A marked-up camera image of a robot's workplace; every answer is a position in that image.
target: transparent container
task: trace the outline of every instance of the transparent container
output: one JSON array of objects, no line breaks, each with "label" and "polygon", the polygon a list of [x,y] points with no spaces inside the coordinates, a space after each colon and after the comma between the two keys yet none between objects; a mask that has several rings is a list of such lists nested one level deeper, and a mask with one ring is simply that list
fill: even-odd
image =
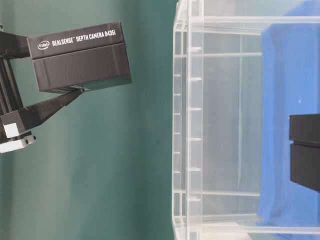
[{"label": "transparent container", "polygon": [[320,239],[320,195],[290,181],[289,140],[289,116],[320,112],[319,46],[320,0],[178,2],[175,239]]}]

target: blue fabric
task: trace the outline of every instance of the blue fabric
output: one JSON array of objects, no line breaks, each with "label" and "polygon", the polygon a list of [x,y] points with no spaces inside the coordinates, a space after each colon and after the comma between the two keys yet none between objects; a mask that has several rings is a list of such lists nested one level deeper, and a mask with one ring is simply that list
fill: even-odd
[{"label": "blue fabric", "polygon": [[[320,16],[308,0],[287,16]],[[273,24],[262,33],[261,196],[266,225],[319,227],[320,194],[290,181],[289,115],[320,113],[320,24]],[[316,235],[285,235],[320,239]]]}]

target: intel logo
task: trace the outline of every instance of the intel logo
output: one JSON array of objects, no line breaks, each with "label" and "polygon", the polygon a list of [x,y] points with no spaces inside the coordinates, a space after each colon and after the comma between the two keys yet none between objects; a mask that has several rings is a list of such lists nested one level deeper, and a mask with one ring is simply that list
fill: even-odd
[{"label": "intel logo", "polygon": [[49,47],[50,42],[49,41],[42,41],[38,44],[38,49],[39,50],[45,50]]}]

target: green wall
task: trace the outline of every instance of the green wall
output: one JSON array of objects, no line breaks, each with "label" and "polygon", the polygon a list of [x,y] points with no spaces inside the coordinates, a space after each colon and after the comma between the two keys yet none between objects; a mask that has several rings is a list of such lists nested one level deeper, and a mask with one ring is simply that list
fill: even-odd
[{"label": "green wall", "polygon": [[[0,156],[0,239],[173,239],[172,28],[176,0],[0,0],[6,32],[36,36],[121,21],[130,85],[88,92]],[[40,93],[13,62],[25,105]]]}]

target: black bracket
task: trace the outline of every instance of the black bracket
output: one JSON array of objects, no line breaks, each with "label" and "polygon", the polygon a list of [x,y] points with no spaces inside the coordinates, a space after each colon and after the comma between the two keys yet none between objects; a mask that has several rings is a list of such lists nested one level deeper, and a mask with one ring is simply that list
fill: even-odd
[{"label": "black bracket", "polygon": [[[0,32],[0,144],[30,136],[30,129],[44,123],[84,92],[78,89],[24,107],[10,60],[29,56],[27,37]],[[5,129],[12,124],[16,127],[13,135]]]}]

